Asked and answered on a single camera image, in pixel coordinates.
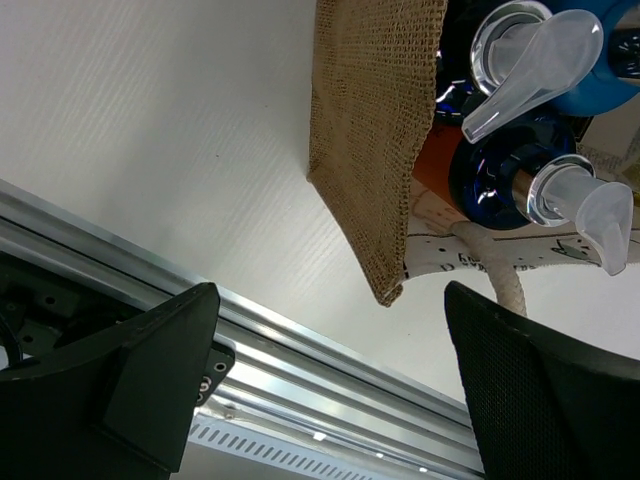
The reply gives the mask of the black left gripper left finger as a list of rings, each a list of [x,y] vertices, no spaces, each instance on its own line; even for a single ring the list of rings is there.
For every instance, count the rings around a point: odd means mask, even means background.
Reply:
[[[220,306],[202,283],[1,373],[4,479],[167,479],[180,469]]]

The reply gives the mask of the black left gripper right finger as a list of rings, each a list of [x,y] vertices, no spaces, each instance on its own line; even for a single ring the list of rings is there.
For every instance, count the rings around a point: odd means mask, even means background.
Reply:
[[[639,362],[458,282],[445,314],[488,479],[636,479]]]

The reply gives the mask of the canvas and burlap tote bag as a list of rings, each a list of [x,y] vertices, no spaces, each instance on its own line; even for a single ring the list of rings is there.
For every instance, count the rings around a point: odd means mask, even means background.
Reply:
[[[572,224],[488,229],[412,176],[431,128],[460,128],[436,114],[436,53],[455,2],[317,4],[308,177],[381,305],[392,304],[411,278],[469,268],[488,274],[501,305],[524,313],[521,271],[572,264],[603,268],[594,253],[578,259],[582,238]],[[639,93],[595,116],[563,114],[551,101],[525,114],[540,109],[569,124],[578,154],[591,162],[598,179],[631,189],[626,266],[637,263]]]

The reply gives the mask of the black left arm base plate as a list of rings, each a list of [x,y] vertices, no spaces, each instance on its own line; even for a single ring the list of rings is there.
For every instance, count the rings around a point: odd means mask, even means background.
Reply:
[[[198,390],[196,407],[201,407],[208,401],[229,374],[235,361],[235,351],[231,347],[217,341],[212,342]]]

